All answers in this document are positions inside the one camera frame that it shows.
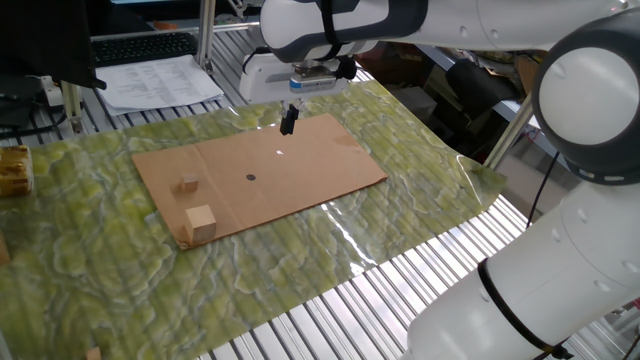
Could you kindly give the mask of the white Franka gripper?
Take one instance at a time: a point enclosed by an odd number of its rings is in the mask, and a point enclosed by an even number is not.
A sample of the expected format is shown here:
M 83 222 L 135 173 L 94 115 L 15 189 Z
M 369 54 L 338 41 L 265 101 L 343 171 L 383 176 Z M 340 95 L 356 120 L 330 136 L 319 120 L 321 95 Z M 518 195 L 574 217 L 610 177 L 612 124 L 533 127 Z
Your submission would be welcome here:
M 355 76 L 356 62 L 349 56 L 284 63 L 272 53 L 254 52 L 242 65 L 239 90 L 250 104 L 282 101 L 279 130 L 286 136 L 299 117 L 299 106 L 287 101 L 339 93 Z

